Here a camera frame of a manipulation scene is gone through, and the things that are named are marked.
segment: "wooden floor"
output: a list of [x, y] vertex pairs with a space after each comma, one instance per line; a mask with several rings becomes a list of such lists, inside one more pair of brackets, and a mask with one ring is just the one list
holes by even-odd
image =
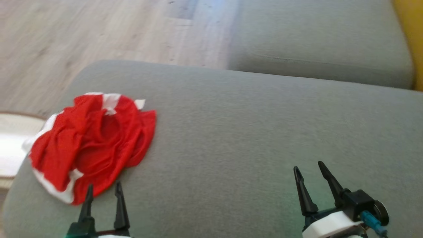
[[225, 68], [238, 0], [0, 0], [0, 111], [48, 116], [102, 59]]

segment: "white round object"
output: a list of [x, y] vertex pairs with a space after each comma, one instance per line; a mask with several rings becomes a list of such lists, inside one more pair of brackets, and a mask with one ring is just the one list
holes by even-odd
[[0, 113], [0, 177], [14, 177], [26, 157], [22, 143], [35, 136], [45, 120], [11, 113]]

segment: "red garment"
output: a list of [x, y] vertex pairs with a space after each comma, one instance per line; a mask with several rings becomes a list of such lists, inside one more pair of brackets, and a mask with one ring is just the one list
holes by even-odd
[[[89, 184], [94, 185], [97, 196], [113, 184], [123, 168], [141, 162], [155, 125], [156, 111], [141, 112], [126, 96], [76, 97], [74, 106], [58, 114], [51, 130], [35, 141], [30, 158], [36, 177], [52, 195], [58, 192], [59, 199], [80, 204]], [[76, 179], [73, 200], [62, 194], [72, 187], [72, 176]]]

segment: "gray sofa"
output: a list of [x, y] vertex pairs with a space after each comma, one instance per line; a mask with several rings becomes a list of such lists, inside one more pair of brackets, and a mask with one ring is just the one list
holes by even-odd
[[390, 0], [242, 0], [229, 69], [410, 89]]
[[[317, 161], [390, 213], [390, 237], [422, 237], [423, 94], [300, 77], [101, 61], [69, 86], [55, 111], [89, 91], [146, 99], [153, 143], [120, 176], [136, 238], [300, 238], [293, 167], [320, 209], [333, 198]], [[23, 163], [4, 204], [8, 238], [63, 237], [80, 207], [50, 196]], [[96, 227], [111, 228], [115, 196], [96, 197]]]

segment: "yellow fabric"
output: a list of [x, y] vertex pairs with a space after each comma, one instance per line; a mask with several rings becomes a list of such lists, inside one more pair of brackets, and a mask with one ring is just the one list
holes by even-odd
[[415, 65], [415, 90], [423, 91], [423, 0], [394, 0]]

